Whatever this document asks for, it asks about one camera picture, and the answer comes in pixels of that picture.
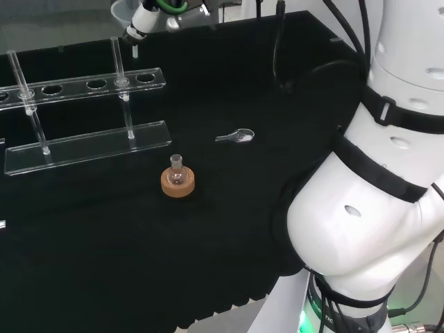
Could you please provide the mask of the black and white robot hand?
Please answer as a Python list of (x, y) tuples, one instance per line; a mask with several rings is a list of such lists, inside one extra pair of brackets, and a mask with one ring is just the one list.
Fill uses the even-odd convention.
[(142, 1), (122, 40), (137, 46), (155, 31), (175, 33), (197, 26), (213, 26), (218, 21), (218, 1)]

